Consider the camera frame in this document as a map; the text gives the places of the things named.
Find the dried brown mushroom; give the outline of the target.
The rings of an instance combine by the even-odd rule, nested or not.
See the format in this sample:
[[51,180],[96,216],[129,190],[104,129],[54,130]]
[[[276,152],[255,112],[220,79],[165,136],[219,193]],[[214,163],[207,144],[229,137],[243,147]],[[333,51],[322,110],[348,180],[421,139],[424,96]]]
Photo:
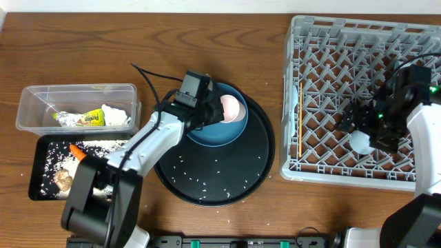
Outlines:
[[53,180],[62,192],[66,192],[72,186],[73,177],[71,177],[68,170],[61,169],[54,174]]

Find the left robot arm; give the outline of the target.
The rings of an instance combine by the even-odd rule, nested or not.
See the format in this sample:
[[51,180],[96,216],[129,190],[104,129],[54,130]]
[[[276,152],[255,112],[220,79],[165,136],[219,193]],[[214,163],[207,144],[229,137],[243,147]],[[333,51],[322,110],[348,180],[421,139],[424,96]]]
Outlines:
[[187,71],[174,100],[158,99],[149,122],[121,148],[81,159],[62,228],[101,247],[146,248],[150,235],[136,224],[143,179],[186,133],[223,119],[217,84],[208,74]]

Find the dark blue plate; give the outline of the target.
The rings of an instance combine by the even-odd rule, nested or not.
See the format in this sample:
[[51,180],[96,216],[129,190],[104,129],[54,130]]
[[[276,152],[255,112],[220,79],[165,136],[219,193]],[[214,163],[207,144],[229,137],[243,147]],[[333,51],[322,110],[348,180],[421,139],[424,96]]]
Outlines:
[[187,136],[194,142],[206,147],[220,147],[236,140],[245,130],[248,122],[248,107],[244,96],[234,87],[218,83],[218,90],[222,95],[232,95],[244,107],[243,118],[237,122],[217,123],[193,130]]

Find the orange carrot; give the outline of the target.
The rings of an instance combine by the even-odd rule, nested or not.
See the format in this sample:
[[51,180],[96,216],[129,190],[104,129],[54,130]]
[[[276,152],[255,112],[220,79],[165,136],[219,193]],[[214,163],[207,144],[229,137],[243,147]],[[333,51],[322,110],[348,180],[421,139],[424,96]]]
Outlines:
[[82,161],[87,156],[85,152],[83,152],[80,148],[78,148],[76,145],[73,144],[70,145],[70,151],[73,153],[74,157],[79,161]]

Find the wooden chopstick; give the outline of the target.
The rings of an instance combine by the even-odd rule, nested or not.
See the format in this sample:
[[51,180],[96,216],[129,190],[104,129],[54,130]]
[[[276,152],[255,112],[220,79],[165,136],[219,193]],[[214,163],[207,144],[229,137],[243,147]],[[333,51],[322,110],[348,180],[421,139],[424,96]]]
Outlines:
[[299,129],[298,129],[298,157],[302,157],[302,83],[299,83],[299,106],[298,106],[298,114],[299,114]]

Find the light blue cup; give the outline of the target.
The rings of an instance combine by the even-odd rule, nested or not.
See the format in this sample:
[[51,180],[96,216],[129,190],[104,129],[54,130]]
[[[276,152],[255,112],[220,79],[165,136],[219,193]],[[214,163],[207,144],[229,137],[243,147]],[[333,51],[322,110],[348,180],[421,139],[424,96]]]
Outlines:
[[375,149],[370,146],[369,135],[356,130],[351,133],[349,145],[357,154],[367,155],[372,153]]

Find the light blue rice bowl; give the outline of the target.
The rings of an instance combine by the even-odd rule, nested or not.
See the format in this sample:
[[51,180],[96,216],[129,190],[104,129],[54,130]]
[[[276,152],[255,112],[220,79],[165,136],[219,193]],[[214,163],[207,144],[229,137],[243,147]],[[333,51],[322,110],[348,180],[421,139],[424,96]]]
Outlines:
[[394,70],[401,70],[402,68],[409,67],[412,64],[413,64],[412,62],[397,61],[394,65]]

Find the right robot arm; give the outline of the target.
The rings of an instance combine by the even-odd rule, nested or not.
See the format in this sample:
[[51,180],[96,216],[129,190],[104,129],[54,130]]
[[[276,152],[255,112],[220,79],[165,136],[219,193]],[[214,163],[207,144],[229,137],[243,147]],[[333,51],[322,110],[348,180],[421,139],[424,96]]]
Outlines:
[[342,247],[440,246],[440,87],[432,69],[397,62],[394,78],[374,95],[373,105],[352,103],[334,128],[355,134],[354,143],[396,153],[410,134],[416,167],[414,198],[379,229],[349,228]]

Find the green snack wrapper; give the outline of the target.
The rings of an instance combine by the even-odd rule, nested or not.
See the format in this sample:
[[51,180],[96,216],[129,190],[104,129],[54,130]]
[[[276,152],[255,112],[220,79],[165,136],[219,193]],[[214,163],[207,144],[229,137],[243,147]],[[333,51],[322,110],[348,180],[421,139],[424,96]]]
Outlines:
[[58,112],[52,115],[62,127],[88,127],[104,126],[104,112],[102,109],[91,110],[83,114]]

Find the pink cup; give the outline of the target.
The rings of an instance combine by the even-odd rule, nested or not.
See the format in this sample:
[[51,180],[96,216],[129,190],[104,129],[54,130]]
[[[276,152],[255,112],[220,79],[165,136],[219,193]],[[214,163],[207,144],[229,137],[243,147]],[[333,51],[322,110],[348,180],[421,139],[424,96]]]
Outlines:
[[223,105],[224,115],[222,123],[235,123],[245,118],[246,108],[237,98],[226,94],[221,96],[220,101]]

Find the white tissue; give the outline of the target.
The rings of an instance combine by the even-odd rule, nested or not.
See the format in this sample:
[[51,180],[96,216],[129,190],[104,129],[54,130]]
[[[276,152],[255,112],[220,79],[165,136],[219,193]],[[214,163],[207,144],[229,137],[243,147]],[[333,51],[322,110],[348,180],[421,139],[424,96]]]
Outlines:
[[101,106],[104,113],[104,121],[106,126],[126,125],[131,121],[131,118],[124,110],[110,107],[106,104]]

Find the white plastic knife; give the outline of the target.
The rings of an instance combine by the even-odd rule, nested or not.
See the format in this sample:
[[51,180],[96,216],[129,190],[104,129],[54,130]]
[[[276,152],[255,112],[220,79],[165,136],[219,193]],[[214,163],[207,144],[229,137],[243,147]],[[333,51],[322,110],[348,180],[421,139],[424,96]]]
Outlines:
[[295,119],[295,113],[296,113],[296,106],[298,104],[298,90],[296,86],[294,85],[292,88],[292,107],[291,107],[291,136],[294,137],[296,135],[296,119]]

